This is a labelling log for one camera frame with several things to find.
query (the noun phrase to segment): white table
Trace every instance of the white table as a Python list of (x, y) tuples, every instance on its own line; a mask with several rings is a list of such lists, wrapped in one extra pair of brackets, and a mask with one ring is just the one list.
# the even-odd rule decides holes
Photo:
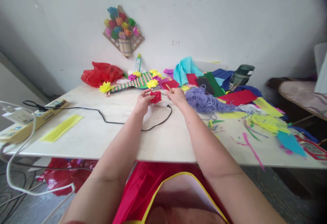
[[(136, 98), (141, 91), (139, 89), (122, 90), (112, 93), (110, 97), (104, 97), (96, 88), (83, 84), (61, 98), (69, 101), (70, 107), (96, 108), (102, 111), (107, 121), (125, 122), (131, 114)], [(179, 109), (166, 97), (173, 112), (170, 118), (148, 132), (141, 133), (141, 145), (137, 155), (140, 161), (159, 162), (196, 162), (190, 136), (187, 131), (184, 118)], [(167, 118), (169, 108), (155, 106), (149, 108), (144, 118), (143, 129), (149, 129)], [(84, 118), (79, 121), (67, 133), (56, 142), (49, 143), (41, 141), (40, 138), (50, 132), (54, 127), (68, 119), (73, 114), (79, 114)], [(245, 143), (242, 133), (247, 132), (242, 121), (238, 119), (222, 119), (219, 123), (224, 131), (217, 132), (221, 142), (240, 165), (259, 166), (253, 152), (248, 146), (237, 144), (231, 136), (240, 143)], [(97, 111), (83, 109), (64, 110), (51, 119), (48, 123), (36, 131), (31, 143), (21, 152), (24, 156), (50, 156), (58, 158), (82, 158), (99, 159), (118, 133), (122, 125), (107, 124)], [(254, 139), (248, 132), (248, 139), (258, 154), (264, 166), (273, 167), (295, 167), (325, 169), (310, 155), (303, 158), (300, 155), (287, 155), (284, 149), (280, 149), (277, 138), (270, 132), (259, 126), (253, 129), (265, 134), (269, 138), (257, 135), (261, 141)], [(12, 145), (5, 149), (8, 154), (14, 154), (20, 145)]]

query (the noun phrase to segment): yellow trim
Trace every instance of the yellow trim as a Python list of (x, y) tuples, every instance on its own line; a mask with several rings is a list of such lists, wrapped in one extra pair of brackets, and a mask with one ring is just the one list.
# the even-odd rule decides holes
[(173, 176), (167, 178), (166, 180), (162, 181), (161, 184), (159, 185), (158, 189), (157, 189), (157, 190), (155, 191), (155, 193), (153, 194), (152, 199), (151, 199), (151, 201), (150, 201), (150, 203), (149, 203), (149, 205), (148, 205), (148, 207), (147, 207), (147, 209), (146, 209), (146, 211), (145, 211), (145, 213), (144, 213), (144, 216), (143, 216), (142, 220), (141, 220), (141, 221), (137, 221), (137, 222), (131, 222), (131, 224), (144, 224), (144, 223), (145, 223), (145, 220), (146, 220), (146, 218), (147, 218), (147, 215), (149, 214), (149, 211), (150, 211), (151, 206), (152, 206), (152, 204), (153, 204), (154, 198), (156, 197), (156, 195), (157, 195), (157, 193), (158, 193), (160, 187), (162, 186), (162, 184), (163, 184), (165, 181), (168, 181), (168, 180), (170, 180), (170, 179), (172, 179), (172, 178), (174, 178), (174, 177), (176, 177), (176, 176), (179, 176), (179, 175), (190, 175), (190, 176), (193, 176), (194, 179), (197, 180), (198, 184), (202, 187), (202, 189), (204, 190), (204, 192), (206, 193), (206, 195), (209, 197), (210, 201), (211, 201), (211, 202), (214, 204), (214, 206), (218, 209), (218, 212), (219, 212), (219, 214), (221, 215), (221, 217), (225, 220), (225, 222), (227, 222), (227, 223), (229, 224), (229, 222), (227, 221), (226, 217), (225, 217), (224, 214), (221, 212), (221, 210), (218, 208), (218, 206), (215, 204), (215, 202), (212, 200), (211, 196), (207, 193), (206, 189), (202, 186), (201, 182), (200, 182), (200, 181), (199, 181), (199, 180), (198, 180), (198, 179), (197, 179), (193, 174), (191, 174), (191, 173), (189, 173), (189, 172), (179, 172), (179, 173), (177, 173), (177, 174), (175, 174), (175, 175), (173, 175)]

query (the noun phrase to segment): red plastic bag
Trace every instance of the red plastic bag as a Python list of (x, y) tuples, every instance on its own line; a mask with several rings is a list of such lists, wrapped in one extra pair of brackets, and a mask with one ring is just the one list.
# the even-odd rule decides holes
[[(63, 159), (52, 158), (48, 167), (50, 168), (76, 168), (84, 167), (93, 169), (98, 160), (81, 160), (81, 159)], [(56, 189), (59, 187), (67, 186), (71, 183), (75, 185), (75, 193), (81, 188), (86, 179), (91, 174), (88, 170), (45, 170), (44, 179), (47, 182), (48, 189)], [(53, 192), (57, 196), (68, 195), (72, 192), (72, 188), (65, 188)]]
[(103, 82), (112, 82), (123, 76), (123, 71), (105, 62), (92, 62), (94, 70), (84, 70), (81, 80), (89, 86), (99, 88)]

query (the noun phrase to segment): yarn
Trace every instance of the yarn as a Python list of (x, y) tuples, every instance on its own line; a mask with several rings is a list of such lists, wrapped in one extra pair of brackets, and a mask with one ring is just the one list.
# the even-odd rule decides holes
[(199, 113), (230, 113), (230, 112), (245, 112), (249, 114), (249, 111), (245, 111), (240, 107), (237, 107), (233, 104), (226, 104), (220, 102), (217, 98), (213, 97), (211, 94), (205, 94), (205, 88), (202, 85), (201, 87), (193, 87), (189, 89), (186, 94), (187, 102), (196, 109)]

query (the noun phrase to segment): red paper flower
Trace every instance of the red paper flower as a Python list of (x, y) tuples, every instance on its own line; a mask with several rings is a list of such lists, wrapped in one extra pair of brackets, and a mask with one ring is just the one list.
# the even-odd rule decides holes
[(150, 95), (154, 95), (155, 97), (150, 100), (152, 103), (158, 103), (159, 101), (161, 101), (161, 92), (160, 91), (155, 91), (155, 92), (150, 92)]

